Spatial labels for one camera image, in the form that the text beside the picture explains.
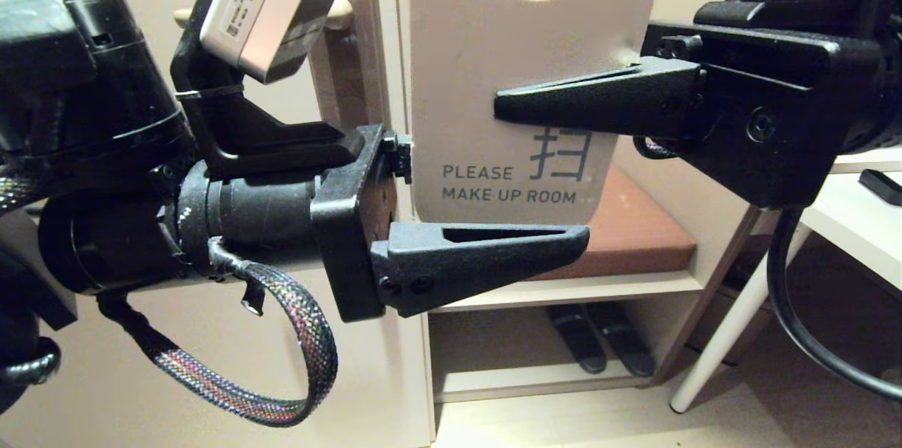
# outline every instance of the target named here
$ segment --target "white table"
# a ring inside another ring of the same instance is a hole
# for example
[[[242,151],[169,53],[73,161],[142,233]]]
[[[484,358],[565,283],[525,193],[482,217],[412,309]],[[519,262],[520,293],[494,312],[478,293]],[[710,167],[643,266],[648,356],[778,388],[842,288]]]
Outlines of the white table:
[[[815,203],[802,213],[787,265],[810,232],[816,232],[902,290],[902,208],[890,205],[859,184],[859,173],[829,175]],[[886,172],[902,184],[902,172]],[[730,312],[670,399],[683,413],[767,299],[767,255],[761,259]]]

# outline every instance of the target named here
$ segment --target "chinese character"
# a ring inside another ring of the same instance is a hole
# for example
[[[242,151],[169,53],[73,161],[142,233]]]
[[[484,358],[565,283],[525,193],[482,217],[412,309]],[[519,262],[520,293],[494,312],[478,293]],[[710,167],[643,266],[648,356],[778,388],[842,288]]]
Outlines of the chinese character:
[[[545,133],[536,135],[532,139],[542,142],[541,152],[535,156],[530,156],[529,160],[538,161],[538,171],[535,175],[530,175],[529,179],[538,180],[542,178],[545,172],[545,159],[554,156],[577,156],[579,157],[579,166],[574,171],[567,172],[551,172],[551,176],[557,178],[574,178],[577,182],[583,181],[583,170],[586,169],[586,159],[589,156],[589,145],[592,143],[592,132],[583,130],[560,130],[561,136],[586,137],[583,140],[582,149],[565,149],[557,150],[557,152],[548,152],[548,142],[557,141],[557,137],[551,134],[551,127],[545,127]]]

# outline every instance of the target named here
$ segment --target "table leg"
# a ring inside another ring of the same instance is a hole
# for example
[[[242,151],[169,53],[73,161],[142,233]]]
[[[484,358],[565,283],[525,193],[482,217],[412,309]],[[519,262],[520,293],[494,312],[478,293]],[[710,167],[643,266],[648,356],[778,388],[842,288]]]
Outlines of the table leg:
[[[793,233],[792,243],[789,245],[789,255],[787,255],[786,264],[796,257],[802,243],[805,243],[806,237],[811,233],[808,226],[802,223],[796,227]],[[715,334],[711,337],[711,341],[705,346],[705,351],[698,358],[696,364],[689,371],[686,380],[680,385],[670,399],[670,409],[674,413],[683,413],[689,409],[692,401],[695,400],[697,394],[708,383],[709,378],[715,372],[717,366],[724,360],[727,352],[730,351],[732,345],[742,335],[748,323],[751,321],[755,313],[760,309],[761,304],[767,300],[767,255],[761,259],[757,268],[748,279],[748,284],[742,288],[739,297],[736,298],[735,304],[731,307],[730,312],[724,317],[719,324]]]

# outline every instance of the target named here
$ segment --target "brown cushion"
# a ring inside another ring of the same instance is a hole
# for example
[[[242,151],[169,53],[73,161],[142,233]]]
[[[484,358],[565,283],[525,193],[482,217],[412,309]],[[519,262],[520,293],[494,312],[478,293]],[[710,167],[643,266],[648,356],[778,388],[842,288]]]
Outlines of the brown cushion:
[[[580,259],[532,280],[683,270],[696,249],[679,223],[614,166],[589,227],[592,236]]]

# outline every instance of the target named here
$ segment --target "black slipper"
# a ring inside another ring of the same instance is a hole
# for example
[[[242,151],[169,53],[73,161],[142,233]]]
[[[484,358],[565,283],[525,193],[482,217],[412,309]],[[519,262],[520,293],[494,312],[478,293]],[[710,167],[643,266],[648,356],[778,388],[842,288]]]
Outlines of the black slipper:
[[[576,363],[589,374],[599,374],[608,366],[605,350],[595,338],[592,327],[577,304],[548,306],[548,318],[557,329]]]
[[[621,359],[623,367],[634,376],[648,377],[655,373],[655,360],[642,342],[636,329],[615,301],[586,304],[589,320],[605,336]]]

